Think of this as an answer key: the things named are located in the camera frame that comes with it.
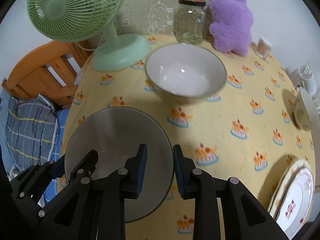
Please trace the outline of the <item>wooden bed headboard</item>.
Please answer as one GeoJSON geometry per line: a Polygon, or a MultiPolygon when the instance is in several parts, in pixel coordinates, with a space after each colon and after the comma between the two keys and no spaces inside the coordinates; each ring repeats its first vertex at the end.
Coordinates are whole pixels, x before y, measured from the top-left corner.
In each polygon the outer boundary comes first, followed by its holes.
{"type": "Polygon", "coordinates": [[[67,54],[82,68],[92,52],[73,42],[51,41],[25,55],[2,87],[16,98],[29,100],[42,94],[61,108],[71,107],[78,86],[67,54]]]}

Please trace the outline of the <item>large yellow-flower plate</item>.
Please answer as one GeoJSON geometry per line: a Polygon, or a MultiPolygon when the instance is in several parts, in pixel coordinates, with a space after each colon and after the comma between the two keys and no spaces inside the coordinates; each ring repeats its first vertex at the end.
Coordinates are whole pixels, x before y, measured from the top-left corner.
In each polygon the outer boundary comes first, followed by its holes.
{"type": "Polygon", "coordinates": [[[268,213],[274,219],[276,219],[280,203],[285,195],[289,182],[301,168],[311,169],[311,166],[305,159],[294,159],[281,176],[267,208],[268,213]]]}

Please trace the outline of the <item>green desk fan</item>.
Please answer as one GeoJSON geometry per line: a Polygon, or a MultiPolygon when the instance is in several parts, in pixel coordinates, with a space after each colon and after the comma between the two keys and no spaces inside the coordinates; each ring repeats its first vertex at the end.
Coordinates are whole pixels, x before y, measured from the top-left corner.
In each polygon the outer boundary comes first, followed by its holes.
{"type": "Polygon", "coordinates": [[[105,42],[93,55],[93,68],[100,72],[125,69],[150,51],[138,34],[118,35],[114,26],[124,0],[27,0],[33,26],[55,41],[79,42],[102,34],[105,42]]]}

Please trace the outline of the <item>blue checked bed sheet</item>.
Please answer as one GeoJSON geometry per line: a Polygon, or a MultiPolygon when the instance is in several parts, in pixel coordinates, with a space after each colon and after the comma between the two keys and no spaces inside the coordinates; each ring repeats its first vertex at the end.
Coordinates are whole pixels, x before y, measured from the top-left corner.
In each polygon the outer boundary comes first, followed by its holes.
{"type": "MultiPolygon", "coordinates": [[[[56,112],[56,117],[58,120],[58,129],[57,129],[56,143],[55,143],[54,151],[52,153],[51,160],[57,161],[61,157],[63,133],[64,133],[65,124],[67,121],[69,111],[70,109],[67,108],[67,109],[63,109],[56,112]]],[[[63,176],[62,178],[56,178],[52,180],[48,185],[48,187],[46,188],[44,194],[41,196],[38,202],[39,206],[43,207],[45,204],[47,204],[66,185],[67,185],[67,182],[66,182],[65,176],[63,176]]]]}

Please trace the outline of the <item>grey plaid pillow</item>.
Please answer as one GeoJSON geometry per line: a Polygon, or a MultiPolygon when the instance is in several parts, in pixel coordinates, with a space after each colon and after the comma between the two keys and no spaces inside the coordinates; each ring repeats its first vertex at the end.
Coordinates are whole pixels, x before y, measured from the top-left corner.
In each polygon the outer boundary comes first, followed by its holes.
{"type": "Polygon", "coordinates": [[[15,166],[23,171],[51,161],[59,123],[55,106],[39,94],[30,100],[11,97],[5,139],[15,166]]]}

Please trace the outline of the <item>small floral bowl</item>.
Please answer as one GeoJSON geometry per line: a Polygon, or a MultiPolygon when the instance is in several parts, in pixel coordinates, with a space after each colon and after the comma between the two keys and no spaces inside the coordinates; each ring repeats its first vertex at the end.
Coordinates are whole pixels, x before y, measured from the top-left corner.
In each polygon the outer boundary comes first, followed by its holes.
{"type": "Polygon", "coordinates": [[[319,115],[310,94],[300,87],[294,104],[293,117],[297,126],[307,132],[319,130],[319,115]]]}

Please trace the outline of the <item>cotton swab container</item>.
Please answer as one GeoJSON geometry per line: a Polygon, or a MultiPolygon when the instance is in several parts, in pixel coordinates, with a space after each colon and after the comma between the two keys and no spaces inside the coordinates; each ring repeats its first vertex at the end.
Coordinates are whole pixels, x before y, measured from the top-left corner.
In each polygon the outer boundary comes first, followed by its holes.
{"type": "Polygon", "coordinates": [[[259,38],[255,53],[262,59],[266,59],[272,49],[272,43],[264,37],[259,38]]]}

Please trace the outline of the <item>large floral bowl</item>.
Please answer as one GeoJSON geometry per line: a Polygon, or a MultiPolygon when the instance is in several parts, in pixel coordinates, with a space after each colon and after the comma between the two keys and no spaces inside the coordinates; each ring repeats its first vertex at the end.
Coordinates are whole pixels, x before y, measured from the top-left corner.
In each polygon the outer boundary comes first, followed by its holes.
{"type": "Polygon", "coordinates": [[[181,43],[154,50],[145,61],[145,73],[163,97],[182,104],[205,100],[227,80],[226,67],[213,52],[181,43]]]}
{"type": "Polygon", "coordinates": [[[65,174],[90,151],[98,162],[92,179],[104,178],[123,168],[140,144],[148,154],[142,192],[137,200],[126,200],[125,220],[134,222],[153,213],[165,200],[174,177],[172,146],[165,131],[151,116],[130,107],[112,107],[85,119],[72,134],[65,153],[65,174]]]}

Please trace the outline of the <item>white plate red pattern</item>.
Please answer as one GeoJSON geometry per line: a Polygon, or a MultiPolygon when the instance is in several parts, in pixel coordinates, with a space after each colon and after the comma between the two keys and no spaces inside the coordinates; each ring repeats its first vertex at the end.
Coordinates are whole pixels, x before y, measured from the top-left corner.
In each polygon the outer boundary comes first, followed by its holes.
{"type": "Polygon", "coordinates": [[[301,168],[289,183],[279,207],[276,222],[288,239],[293,239],[303,226],[313,199],[313,176],[309,168],[301,168]]]}

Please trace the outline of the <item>green elephant-print mat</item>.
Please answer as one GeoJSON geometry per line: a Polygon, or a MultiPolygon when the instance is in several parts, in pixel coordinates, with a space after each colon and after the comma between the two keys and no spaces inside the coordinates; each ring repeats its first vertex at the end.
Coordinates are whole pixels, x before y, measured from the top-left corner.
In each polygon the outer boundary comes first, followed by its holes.
{"type": "Polygon", "coordinates": [[[118,35],[175,36],[178,0],[125,0],[114,20],[118,35]]]}

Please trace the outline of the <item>purple plush toy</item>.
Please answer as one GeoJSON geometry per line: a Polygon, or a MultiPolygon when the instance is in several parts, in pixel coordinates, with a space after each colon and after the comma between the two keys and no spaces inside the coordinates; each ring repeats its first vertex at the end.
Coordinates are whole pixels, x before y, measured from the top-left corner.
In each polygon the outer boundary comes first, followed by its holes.
{"type": "Polygon", "coordinates": [[[210,0],[208,8],[213,18],[209,32],[213,47],[221,53],[233,52],[246,56],[252,42],[253,14],[246,0],[210,0]]]}

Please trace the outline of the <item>glass jar red lid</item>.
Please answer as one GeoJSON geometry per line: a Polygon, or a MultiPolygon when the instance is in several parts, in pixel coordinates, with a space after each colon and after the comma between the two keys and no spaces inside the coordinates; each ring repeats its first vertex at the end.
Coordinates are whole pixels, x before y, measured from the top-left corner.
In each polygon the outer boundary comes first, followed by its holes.
{"type": "Polygon", "coordinates": [[[174,31],[179,43],[202,43],[207,16],[205,6],[204,0],[178,0],[174,31]]]}

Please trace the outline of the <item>large floral bowl back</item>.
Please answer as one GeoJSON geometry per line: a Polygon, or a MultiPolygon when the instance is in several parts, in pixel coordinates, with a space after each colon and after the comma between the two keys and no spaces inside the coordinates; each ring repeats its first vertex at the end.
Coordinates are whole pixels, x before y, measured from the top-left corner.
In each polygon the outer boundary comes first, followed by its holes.
{"type": "Polygon", "coordinates": [[[205,100],[227,80],[226,67],[213,52],[181,43],[154,50],[145,61],[145,73],[163,97],[182,104],[205,100]]]}

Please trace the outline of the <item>yellow cake-print tablecloth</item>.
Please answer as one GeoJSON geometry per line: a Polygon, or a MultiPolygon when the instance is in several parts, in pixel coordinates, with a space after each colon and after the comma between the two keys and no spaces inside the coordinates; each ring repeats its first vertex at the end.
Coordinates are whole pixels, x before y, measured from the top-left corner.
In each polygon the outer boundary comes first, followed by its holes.
{"type": "Polygon", "coordinates": [[[76,128],[108,107],[131,107],[152,116],[173,145],[212,176],[238,177],[268,207],[282,175],[301,159],[315,171],[310,132],[291,121],[295,88],[272,56],[262,60],[219,54],[227,83],[218,93],[194,105],[182,105],[157,92],[139,60],[125,70],[101,73],[90,60],[84,66],[63,132],[61,153],[76,128]]]}

